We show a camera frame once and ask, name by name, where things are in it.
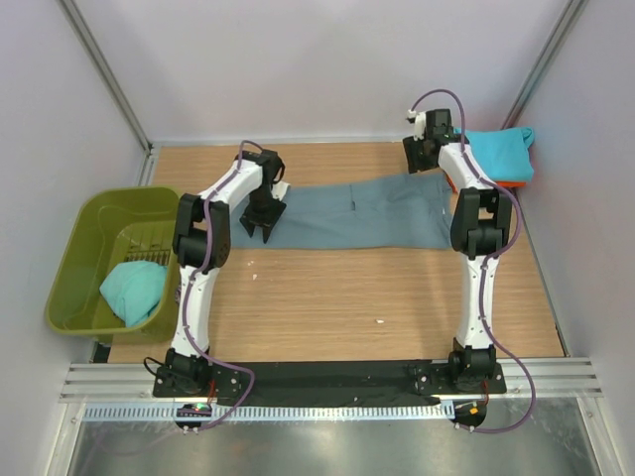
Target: wooden surface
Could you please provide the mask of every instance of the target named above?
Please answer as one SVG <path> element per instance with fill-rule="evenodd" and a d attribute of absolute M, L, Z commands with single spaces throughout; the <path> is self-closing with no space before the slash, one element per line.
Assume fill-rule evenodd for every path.
<path fill-rule="evenodd" d="M 398 143 L 270 148 L 296 186 L 407 170 Z M 235 146 L 164 148 L 154 183 L 197 193 L 227 171 L 235 154 Z M 211 352 L 237 362 L 444 358 L 460 308 L 460 258 L 451 250 L 233 249 L 214 289 Z M 498 268 L 493 327 L 520 356 L 563 355 L 524 233 Z M 109 362 L 163 360 L 169 345 L 115 342 Z"/>

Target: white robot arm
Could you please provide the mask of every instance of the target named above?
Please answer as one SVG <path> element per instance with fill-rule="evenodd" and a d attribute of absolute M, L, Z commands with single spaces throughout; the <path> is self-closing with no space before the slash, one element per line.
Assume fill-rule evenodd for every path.
<path fill-rule="evenodd" d="M 274 151 L 244 152 L 242 159 L 233 162 L 227 173 L 210 188 L 181 197 L 175 226 L 173 249 L 181 272 L 181 290 L 189 289 L 186 299 L 181 296 L 177 331 L 165 362 L 156 373 L 154 396 L 177 397 L 183 393 L 199 395 L 209 384 L 210 367 L 196 348 L 208 352 L 207 324 L 213 287 L 231 248 L 229 216 L 247 196 L 249 204 L 240 218 L 250 236 L 256 227 L 263 230 L 266 243 L 273 227 L 286 208 L 281 201 L 287 185 L 281 182 L 285 166 Z M 194 227 L 209 211 L 211 230 L 210 257 L 205 265 L 207 231 Z M 187 305 L 186 335 L 184 306 Z"/>
<path fill-rule="evenodd" d="M 492 328 L 494 276 L 499 258 L 490 257 L 486 269 L 484 262 L 508 242 L 512 204 L 507 196 L 487 184 L 491 180 L 468 144 L 463 155 L 460 135 L 451 126 L 448 109 L 419 113 L 410 110 L 407 120 L 414 125 L 413 136 L 403 141 L 409 172 L 441 168 L 459 193 L 450 241 L 452 248 L 462 253 L 462 316 L 448 366 L 455 384 L 473 388 L 492 379 L 497 365 L 495 347 L 481 319 Z M 483 209 L 490 216 L 480 217 Z"/>
<path fill-rule="evenodd" d="M 198 194 L 202 200 L 208 198 L 215 193 L 218 187 L 227 181 L 227 185 L 223 187 L 214 197 L 215 202 L 226 203 L 228 205 L 228 213 L 236 208 L 249 193 L 262 185 L 262 167 L 254 162 L 243 161 L 240 169 L 238 169 L 237 161 L 234 161 L 227 173 L 210 188 Z M 190 282 L 190 276 L 198 266 L 185 265 L 181 266 L 181 289 L 185 290 Z M 209 337 L 207 334 L 207 323 L 209 322 L 209 310 L 211 308 L 211 297 L 213 294 L 214 283 L 220 272 L 220 267 L 213 268 L 207 273 L 197 273 L 192 283 L 190 297 L 188 299 L 188 325 L 190 326 L 190 334 L 193 336 L 196 345 L 201 349 L 209 348 Z M 177 332 L 172 341 L 172 348 L 181 355 L 198 355 L 196 350 L 191 346 L 183 329 L 183 306 L 185 300 L 182 298 L 179 302 L 179 320 L 177 323 Z"/>

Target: white cable tray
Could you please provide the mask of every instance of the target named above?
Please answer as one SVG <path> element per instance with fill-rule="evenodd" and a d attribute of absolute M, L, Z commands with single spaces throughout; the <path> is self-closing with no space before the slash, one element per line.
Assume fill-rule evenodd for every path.
<path fill-rule="evenodd" d="M 192 416 L 177 416 L 184 403 L 122 403 L 88 404 L 82 421 L 192 421 Z M 200 416 L 196 420 L 216 419 L 229 407 L 214 405 L 211 416 Z M 431 407 L 393 408 L 339 408 L 296 409 L 274 407 L 240 407 L 228 422 L 257 421 L 357 421 L 395 419 L 447 419 L 454 418 L 452 401 L 443 401 Z"/>

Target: green plastic basket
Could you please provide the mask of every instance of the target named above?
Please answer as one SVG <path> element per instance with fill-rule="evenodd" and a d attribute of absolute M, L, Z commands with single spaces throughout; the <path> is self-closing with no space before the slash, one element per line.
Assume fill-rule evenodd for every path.
<path fill-rule="evenodd" d="M 56 332 L 110 343 L 161 342 L 177 326 L 179 264 L 172 252 L 179 194 L 164 186 L 107 190 L 79 211 L 47 302 Z M 159 305 L 134 327 L 126 327 L 99 292 L 119 263 L 147 260 L 168 266 Z"/>

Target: teal towel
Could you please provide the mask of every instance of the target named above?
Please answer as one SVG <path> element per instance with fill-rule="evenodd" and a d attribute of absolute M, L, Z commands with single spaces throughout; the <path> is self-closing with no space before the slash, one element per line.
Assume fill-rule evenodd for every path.
<path fill-rule="evenodd" d="M 529 163 L 529 146 L 534 143 L 531 127 L 492 132 L 466 131 L 465 136 L 478 164 L 492 180 L 527 182 L 534 176 L 534 169 Z"/>
<path fill-rule="evenodd" d="M 99 291 L 126 327 L 133 327 L 145 321 L 161 300 L 167 274 L 167 267 L 150 261 L 119 263 Z"/>

